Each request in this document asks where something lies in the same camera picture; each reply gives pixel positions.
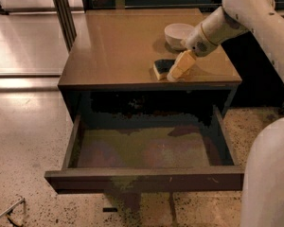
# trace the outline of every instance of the bowl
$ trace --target bowl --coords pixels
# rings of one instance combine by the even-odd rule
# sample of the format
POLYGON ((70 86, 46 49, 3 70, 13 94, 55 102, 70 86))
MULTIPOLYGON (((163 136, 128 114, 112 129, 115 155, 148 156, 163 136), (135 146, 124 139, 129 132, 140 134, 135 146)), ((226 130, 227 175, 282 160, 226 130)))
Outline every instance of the bowl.
POLYGON ((193 28, 188 24, 170 24, 164 29, 165 39, 172 49, 185 50, 185 47, 181 45, 181 41, 188 37, 193 28))

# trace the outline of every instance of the speckled floor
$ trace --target speckled floor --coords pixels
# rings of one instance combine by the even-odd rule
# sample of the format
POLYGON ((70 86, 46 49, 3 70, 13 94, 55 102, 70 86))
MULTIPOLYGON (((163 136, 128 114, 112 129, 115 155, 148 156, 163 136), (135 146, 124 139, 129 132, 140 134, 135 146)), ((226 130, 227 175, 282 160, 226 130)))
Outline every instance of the speckled floor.
MULTIPOLYGON (((25 42, 31 44, 27 33, 19 25, 5 25, 4 29, 0 28, 0 53, 10 55, 9 58, 4 58, 4 61, 11 60, 11 71, 16 72, 18 68, 25 68, 30 61, 33 62, 33 66, 28 68, 38 70, 37 65, 41 60, 47 62, 48 67, 42 67, 47 70, 52 68, 53 61, 59 61, 57 57, 61 60, 54 70, 61 71, 67 54, 62 45, 61 34, 57 32, 56 19, 54 23, 49 24, 54 29, 58 42, 52 46, 60 50, 60 54, 50 54, 55 55, 55 59, 46 57, 49 55, 47 52, 51 50, 50 46, 47 48, 48 51, 42 51, 43 56, 36 52, 37 48, 44 48, 42 44, 46 39, 38 37, 33 29, 30 30, 32 38, 37 36, 40 40, 30 48, 38 56, 30 59, 30 56, 25 54, 25 42), (11 39, 5 36, 10 33, 8 28, 12 28, 17 37, 11 39), (18 50, 22 51, 23 57, 13 57, 12 47, 4 46, 4 43, 10 41, 13 47, 18 44, 17 42, 22 42, 18 50)), ((26 203, 19 205, 11 216, 29 227, 239 226, 240 192, 142 194, 138 214, 130 211, 122 201, 113 196, 57 195, 44 179, 44 173, 47 170, 61 169, 72 122, 61 94, 55 89, 53 86, 50 91, 44 92, 40 91, 40 88, 38 92, 36 88, 31 92, 22 93, 17 93, 16 89, 9 93, 0 91, 0 213, 24 197, 26 203), (103 211, 112 207, 116 208, 117 212, 103 211)), ((275 108, 237 108, 228 111, 224 123, 242 166, 246 164, 249 148, 256 136, 276 119, 278 115, 275 108)), ((0 219, 0 226, 12 225, 3 217, 0 219)))

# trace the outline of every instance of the open drawer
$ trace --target open drawer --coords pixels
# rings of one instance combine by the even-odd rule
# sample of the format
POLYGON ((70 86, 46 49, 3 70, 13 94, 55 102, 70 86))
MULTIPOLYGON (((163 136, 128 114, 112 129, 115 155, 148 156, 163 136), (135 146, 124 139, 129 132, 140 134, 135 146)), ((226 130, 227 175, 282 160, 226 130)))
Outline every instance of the open drawer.
POLYGON ((45 178, 57 193, 242 189, 243 169, 217 107, 209 126, 187 114, 164 118, 122 117, 118 128, 90 129, 78 115, 62 170, 45 178))

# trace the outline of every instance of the table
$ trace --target table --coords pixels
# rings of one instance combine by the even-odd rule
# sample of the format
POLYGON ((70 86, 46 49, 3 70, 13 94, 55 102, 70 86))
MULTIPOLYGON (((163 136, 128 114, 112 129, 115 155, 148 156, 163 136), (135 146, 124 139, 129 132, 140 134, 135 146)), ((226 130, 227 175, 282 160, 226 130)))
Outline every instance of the table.
POLYGON ((158 81, 153 62, 175 59, 171 23, 196 26, 197 9, 90 10, 59 88, 74 121, 59 193, 241 190, 243 170, 222 119, 241 83, 219 46, 185 81, 158 81))

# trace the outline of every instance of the terrazzo floor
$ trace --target terrazzo floor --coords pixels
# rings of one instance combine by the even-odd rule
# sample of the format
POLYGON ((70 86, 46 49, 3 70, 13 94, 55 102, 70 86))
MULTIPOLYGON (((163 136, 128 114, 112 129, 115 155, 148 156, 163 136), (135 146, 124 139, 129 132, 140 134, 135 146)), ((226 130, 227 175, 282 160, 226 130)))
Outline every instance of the terrazzo floor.
MULTIPOLYGON (((275 108, 229 110, 224 122, 243 166, 277 118, 275 108)), ((142 194, 139 215, 112 196, 57 195, 44 173, 61 169, 71 128, 59 92, 0 93, 0 213, 24 197, 12 214, 24 226, 239 226, 239 191, 142 194)), ((1 218, 0 226, 12 225, 1 218)))

